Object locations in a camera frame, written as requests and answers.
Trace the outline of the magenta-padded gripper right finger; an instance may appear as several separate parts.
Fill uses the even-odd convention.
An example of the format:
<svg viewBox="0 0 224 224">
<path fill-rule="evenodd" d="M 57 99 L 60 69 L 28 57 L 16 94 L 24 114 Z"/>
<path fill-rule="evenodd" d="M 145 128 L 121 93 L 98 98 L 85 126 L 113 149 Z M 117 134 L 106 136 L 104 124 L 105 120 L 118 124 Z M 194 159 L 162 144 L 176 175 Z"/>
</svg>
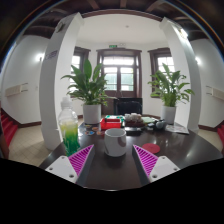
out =
<svg viewBox="0 0 224 224">
<path fill-rule="evenodd" d="M 137 145 L 132 146 L 132 156 L 142 185 L 155 182 L 180 170 L 168 157 L 157 157 Z"/>
</svg>

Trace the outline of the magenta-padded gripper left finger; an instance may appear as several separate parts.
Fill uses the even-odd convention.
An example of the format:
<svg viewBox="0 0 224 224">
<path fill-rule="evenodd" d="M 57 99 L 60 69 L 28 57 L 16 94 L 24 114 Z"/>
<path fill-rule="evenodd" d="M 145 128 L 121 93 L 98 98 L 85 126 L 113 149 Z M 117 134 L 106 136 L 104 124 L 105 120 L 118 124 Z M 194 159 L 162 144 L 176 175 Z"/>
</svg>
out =
<svg viewBox="0 0 224 224">
<path fill-rule="evenodd" d="M 84 187 L 94 155 L 95 147 L 89 145 L 69 157 L 60 156 L 46 171 Z"/>
</svg>

